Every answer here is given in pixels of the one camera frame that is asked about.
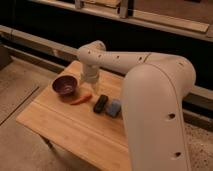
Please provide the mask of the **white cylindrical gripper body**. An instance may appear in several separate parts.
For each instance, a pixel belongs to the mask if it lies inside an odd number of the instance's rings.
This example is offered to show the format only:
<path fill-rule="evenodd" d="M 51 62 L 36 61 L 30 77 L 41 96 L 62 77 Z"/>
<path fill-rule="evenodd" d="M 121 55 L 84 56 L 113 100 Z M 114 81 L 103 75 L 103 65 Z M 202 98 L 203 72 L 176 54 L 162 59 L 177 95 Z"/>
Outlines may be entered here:
<path fill-rule="evenodd" d="M 99 67 L 95 65 L 82 65 L 81 82 L 94 84 L 99 79 Z"/>

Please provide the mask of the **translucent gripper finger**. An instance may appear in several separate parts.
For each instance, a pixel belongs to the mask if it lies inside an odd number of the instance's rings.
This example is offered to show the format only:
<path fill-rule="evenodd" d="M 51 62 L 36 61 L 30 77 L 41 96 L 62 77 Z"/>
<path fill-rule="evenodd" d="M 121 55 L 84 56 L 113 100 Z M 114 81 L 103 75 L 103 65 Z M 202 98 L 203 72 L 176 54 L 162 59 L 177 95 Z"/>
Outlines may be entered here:
<path fill-rule="evenodd" d="M 92 83 L 91 87 L 92 87 L 94 92 L 98 91 L 98 84 L 97 83 Z"/>

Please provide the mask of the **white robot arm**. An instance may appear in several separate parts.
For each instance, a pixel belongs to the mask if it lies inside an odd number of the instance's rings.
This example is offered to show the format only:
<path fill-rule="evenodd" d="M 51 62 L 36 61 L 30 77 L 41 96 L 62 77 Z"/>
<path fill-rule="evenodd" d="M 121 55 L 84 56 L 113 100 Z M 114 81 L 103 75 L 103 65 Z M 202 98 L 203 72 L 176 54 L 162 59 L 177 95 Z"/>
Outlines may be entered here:
<path fill-rule="evenodd" d="M 125 75 L 122 116 L 133 171 L 191 171 L 182 101 L 195 85 L 192 63 L 156 52 L 111 52 L 101 41 L 77 50 L 81 80 L 96 83 L 101 67 Z"/>

